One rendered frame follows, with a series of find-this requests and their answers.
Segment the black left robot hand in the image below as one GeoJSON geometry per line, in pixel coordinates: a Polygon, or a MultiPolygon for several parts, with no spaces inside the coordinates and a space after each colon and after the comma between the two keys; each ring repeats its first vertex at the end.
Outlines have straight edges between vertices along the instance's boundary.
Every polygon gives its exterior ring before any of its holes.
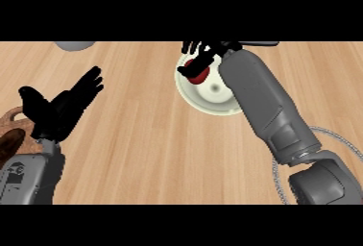
{"type": "Polygon", "coordinates": [[[38,90],[22,86],[17,90],[22,113],[33,122],[31,137],[54,142],[63,141],[79,121],[97,93],[103,89],[100,68],[94,66],[69,90],[48,101],[38,90]]]}

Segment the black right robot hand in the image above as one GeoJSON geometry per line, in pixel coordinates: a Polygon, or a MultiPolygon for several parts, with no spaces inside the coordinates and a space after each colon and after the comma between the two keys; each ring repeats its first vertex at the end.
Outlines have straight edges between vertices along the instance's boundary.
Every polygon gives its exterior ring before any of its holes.
{"type": "Polygon", "coordinates": [[[181,53],[193,55],[199,52],[187,66],[178,66],[177,71],[185,78],[196,78],[205,68],[213,62],[213,56],[224,57],[225,53],[242,49],[237,41],[184,41],[181,53]]]}

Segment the red tomato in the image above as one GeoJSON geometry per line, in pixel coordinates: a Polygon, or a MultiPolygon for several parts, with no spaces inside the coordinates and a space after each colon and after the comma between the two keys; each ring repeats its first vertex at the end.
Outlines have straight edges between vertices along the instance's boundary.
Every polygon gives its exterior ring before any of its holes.
{"type": "MultiPolygon", "coordinates": [[[[184,67],[187,67],[187,66],[190,65],[191,61],[193,61],[193,59],[188,59],[188,60],[185,61],[184,67]]],[[[200,74],[196,76],[196,78],[191,78],[191,77],[185,77],[185,78],[187,78],[188,82],[190,82],[193,85],[199,85],[199,84],[205,81],[205,79],[206,79],[206,77],[208,77],[208,74],[209,74],[209,67],[206,67],[206,68],[203,69],[203,71],[202,71],[200,74]]]]}

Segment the cream white bowl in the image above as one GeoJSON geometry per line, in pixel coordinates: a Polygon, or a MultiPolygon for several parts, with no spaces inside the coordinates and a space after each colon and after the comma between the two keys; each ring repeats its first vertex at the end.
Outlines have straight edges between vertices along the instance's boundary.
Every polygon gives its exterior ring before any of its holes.
{"type": "Polygon", "coordinates": [[[184,101],[196,110],[211,115],[227,116],[240,113],[240,107],[218,74],[219,63],[221,58],[213,56],[213,62],[200,74],[200,84],[193,85],[178,71],[174,71],[174,81],[184,101]]]}

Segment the brown wooden cutting board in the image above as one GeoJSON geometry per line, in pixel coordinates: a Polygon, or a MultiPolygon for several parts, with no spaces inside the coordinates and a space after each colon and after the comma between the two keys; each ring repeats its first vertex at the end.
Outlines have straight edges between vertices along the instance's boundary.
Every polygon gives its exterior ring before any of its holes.
{"type": "Polygon", "coordinates": [[[33,128],[32,121],[23,117],[16,119],[16,116],[22,114],[22,107],[10,109],[4,115],[0,117],[0,136],[10,130],[20,128],[25,131],[23,142],[17,148],[19,154],[35,154],[42,152],[42,145],[31,137],[31,132],[33,128]]]}

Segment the dark grey flat object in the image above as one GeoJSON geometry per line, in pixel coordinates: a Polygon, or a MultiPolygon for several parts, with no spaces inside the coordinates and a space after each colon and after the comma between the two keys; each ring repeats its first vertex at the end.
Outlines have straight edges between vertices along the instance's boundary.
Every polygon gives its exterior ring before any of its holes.
{"type": "Polygon", "coordinates": [[[240,41],[239,43],[247,46],[275,46],[278,41],[240,41]]]}

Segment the dark brown oblong food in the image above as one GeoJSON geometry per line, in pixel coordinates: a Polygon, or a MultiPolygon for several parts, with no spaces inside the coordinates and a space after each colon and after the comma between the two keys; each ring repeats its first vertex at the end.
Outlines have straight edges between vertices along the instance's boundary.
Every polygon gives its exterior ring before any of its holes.
{"type": "Polygon", "coordinates": [[[2,168],[7,160],[16,154],[23,138],[23,129],[11,129],[0,137],[0,169],[2,168]]]}

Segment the grey rounded object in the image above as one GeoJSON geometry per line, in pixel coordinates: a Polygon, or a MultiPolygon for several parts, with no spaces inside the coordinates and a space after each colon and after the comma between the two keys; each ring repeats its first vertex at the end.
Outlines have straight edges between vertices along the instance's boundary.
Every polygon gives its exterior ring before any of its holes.
{"type": "Polygon", "coordinates": [[[67,52],[81,51],[94,45],[92,41],[57,41],[56,46],[67,52]]]}

